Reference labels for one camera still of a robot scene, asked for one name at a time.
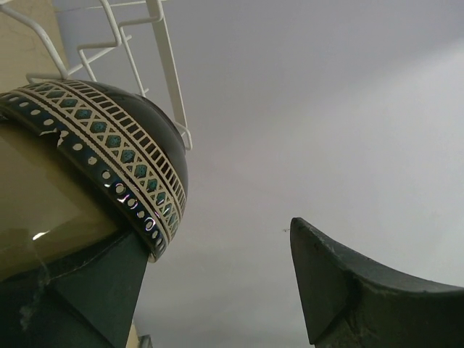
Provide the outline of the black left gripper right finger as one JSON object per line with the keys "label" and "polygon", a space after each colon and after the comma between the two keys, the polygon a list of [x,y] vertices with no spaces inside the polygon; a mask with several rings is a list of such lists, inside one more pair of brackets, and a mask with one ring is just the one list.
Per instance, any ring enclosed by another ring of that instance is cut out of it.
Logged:
{"label": "black left gripper right finger", "polygon": [[382,265],[300,217],[290,244],[311,345],[463,346],[463,288]]}

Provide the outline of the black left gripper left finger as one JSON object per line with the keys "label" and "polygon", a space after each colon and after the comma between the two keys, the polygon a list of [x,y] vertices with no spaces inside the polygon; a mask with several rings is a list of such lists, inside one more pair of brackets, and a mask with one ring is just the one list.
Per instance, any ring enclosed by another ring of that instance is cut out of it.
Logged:
{"label": "black left gripper left finger", "polygon": [[149,256],[134,233],[1,282],[2,347],[125,347]]}

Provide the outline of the beige bowl dark rim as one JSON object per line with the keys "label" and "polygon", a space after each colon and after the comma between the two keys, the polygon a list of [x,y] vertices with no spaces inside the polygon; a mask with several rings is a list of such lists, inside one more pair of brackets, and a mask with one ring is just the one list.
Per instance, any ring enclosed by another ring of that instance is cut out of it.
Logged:
{"label": "beige bowl dark rim", "polygon": [[186,208],[183,139],[147,98],[83,80],[1,94],[1,278],[122,229],[156,262]]}

